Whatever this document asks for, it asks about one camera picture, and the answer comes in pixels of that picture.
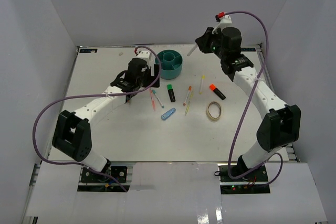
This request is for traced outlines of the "white pen teal cap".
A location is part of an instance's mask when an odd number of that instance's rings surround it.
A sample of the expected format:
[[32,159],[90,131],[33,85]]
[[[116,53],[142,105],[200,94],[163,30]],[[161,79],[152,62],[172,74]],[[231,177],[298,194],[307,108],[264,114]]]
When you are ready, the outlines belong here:
[[157,99],[157,101],[158,101],[160,107],[161,107],[161,108],[165,108],[164,104],[162,103],[162,101],[161,101],[160,98],[158,97],[157,92],[156,92],[155,90],[152,89],[152,93],[153,93],[154,97]]

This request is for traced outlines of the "green cap black highlighter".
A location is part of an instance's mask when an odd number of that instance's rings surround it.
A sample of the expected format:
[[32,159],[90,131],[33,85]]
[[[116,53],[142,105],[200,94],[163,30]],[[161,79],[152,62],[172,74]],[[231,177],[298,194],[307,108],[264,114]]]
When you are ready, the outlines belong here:
[[167,91],[168,91],[168,94],[169,94],[170,101],[175,102],[176,98],[175,98],[175,94],[174,94],[174,90],[173,90],[172,85],[168,84],[166,87],[167,87]]

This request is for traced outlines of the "white marker yellow cap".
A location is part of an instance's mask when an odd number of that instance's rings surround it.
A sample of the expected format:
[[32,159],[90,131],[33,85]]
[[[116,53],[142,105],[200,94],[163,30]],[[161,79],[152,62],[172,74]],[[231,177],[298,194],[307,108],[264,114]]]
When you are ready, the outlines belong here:
[[203,74],[201,77],[200,85],[199,85],[199,94],[202,94],[203,92],[204,79],[205,79],[205,75]]

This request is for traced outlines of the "white marker orange cap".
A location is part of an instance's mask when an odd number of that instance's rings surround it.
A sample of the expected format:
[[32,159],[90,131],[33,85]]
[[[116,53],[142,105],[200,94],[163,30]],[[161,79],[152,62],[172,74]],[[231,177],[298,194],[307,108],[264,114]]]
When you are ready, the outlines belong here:
[[187,104],[187,102],[188,102],[188,99],[189,99],[189,97],[190,97],[191,91],[192,91],[192,86],[189,86],[189,87],[188,87],[188,90],[187,90],[187,94],[186,94],[185,99],[184,99],[184,102],[183,102],[183,106],[186,106],[186,104]]

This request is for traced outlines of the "orange cap black highlighter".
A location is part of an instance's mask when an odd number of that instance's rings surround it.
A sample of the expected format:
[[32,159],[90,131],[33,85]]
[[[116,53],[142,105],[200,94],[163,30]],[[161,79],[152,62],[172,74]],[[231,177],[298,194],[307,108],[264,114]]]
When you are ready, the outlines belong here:
[[218,89],[218,87],[214,84],[209,86],[212,92],[214,92],[221,100],[225,100],[226,96]]

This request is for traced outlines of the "white pen orange cap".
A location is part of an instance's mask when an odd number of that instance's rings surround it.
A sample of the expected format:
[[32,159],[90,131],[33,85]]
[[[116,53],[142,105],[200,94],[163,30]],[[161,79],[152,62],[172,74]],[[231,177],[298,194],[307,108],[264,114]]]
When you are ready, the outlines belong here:
[[195,44],[190,50],[189,52],[187,53],[187,56],[189,57],[193,52],[194,50],[197,48],[197,44]]

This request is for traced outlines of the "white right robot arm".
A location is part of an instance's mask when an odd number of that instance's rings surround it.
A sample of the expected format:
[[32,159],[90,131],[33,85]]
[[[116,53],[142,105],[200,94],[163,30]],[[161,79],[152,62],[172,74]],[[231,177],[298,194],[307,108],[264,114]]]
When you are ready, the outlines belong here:
[[220,59],[224,74],[248,95],[248,103],[256,107],[262,118],[255,144],[238,158],[235,166],[229,165],[227,169],[231,179],[250,181],[265,161],[298,140],[301,110],[280,99],[260,79],[254,64],[241,52],[239,29],[208,27],[195,42],[202,53],[214,53]]

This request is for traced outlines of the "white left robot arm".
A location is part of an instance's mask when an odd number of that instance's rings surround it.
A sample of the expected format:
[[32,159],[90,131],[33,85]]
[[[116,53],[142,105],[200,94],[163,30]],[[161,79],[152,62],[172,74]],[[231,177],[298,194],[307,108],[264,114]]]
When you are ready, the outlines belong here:
[[60,113],[52,146],[71,159],[93,170],[101,182],[110,178],[110,161],[92,148],[91,128],[113,110],[126,104],[140,88],[160,86],[160,65],[148,64],[142,58],[132,58],[128,69],[120,72],[115,80],[96,98],[73,112]]

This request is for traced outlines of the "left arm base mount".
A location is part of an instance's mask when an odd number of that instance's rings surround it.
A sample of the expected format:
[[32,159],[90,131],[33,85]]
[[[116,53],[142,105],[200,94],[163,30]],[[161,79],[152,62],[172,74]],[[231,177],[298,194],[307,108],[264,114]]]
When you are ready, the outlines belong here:
[[[107,174],[114,177],[118,182],[125,183],[127,181],[127,171],[126,166],[111,166]],[[113,179],[93,173],[87,168],[82,169],[81,183],[106,183],[110,181],[114,183]]]

